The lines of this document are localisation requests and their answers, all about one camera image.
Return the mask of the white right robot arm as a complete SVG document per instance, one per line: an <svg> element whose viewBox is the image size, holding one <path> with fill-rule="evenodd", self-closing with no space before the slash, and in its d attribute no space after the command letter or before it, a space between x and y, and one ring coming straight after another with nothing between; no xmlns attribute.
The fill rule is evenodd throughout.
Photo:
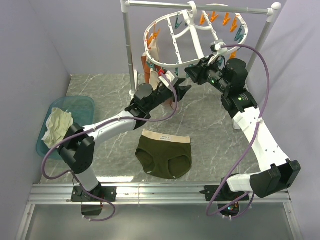
<svg viewBox="0 0 320 240"><path fill-rule="evenodd" d="M203 58L185 72L195 84L209 83L221 92L222 106L244 133L258 161L259 172L232 174L220 187L221 196L231 200L238 192L251 192L265 198L290 188L301 165L297 160L290 160L279 147L261 117L257 102L246 90L246 63L233 58L224 68L219 68L216 62L209 64L208 59Z"/></svg>

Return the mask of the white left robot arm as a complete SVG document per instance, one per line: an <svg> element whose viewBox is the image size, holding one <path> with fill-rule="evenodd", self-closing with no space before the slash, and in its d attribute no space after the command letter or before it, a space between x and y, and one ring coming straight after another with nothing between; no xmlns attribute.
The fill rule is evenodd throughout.
<svg viewBox="0 0 320 240"><path fill-rule="evenodd" d="M95 147L152 122L151 111L170 99L178 103L191 89L190 85L182 85L185 78L170 81L162 76L161 79L156 88L148 83L141 84L129 106L118 115L84 127L75 123L68 129L57 151L83 187L83 195L89 201L96 201L101 195L101 183L92 169Z"/></svg>

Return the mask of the olive green underwear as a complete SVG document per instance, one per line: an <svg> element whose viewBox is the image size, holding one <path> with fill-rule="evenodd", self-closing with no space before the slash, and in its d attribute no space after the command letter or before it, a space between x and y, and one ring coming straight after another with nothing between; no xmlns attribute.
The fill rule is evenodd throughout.
<svg viewBox="0 0 320 240"><path fill-rule="evenodd" d="M179 179L192 168L191 138L144 129L135 156L146 174Z"/></svg>

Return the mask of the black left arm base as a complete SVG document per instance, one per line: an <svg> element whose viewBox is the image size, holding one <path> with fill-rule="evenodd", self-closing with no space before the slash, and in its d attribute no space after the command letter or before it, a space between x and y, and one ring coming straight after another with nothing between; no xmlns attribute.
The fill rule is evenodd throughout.
<svg viewBox="0 0 320 240"><path fill-rule="evenodd" d="M93 222L102 222L115 215L116 207L114 202L116 201L116 196L116 186L102 186L99 184L95 189L86 191L82 185L76 185L73 187L70 201L72 203L81 203L81 214L84 218ZM99 217L102 214L104 204L111 207L110 215L103 219L92 219L92 217Z"/></svg>

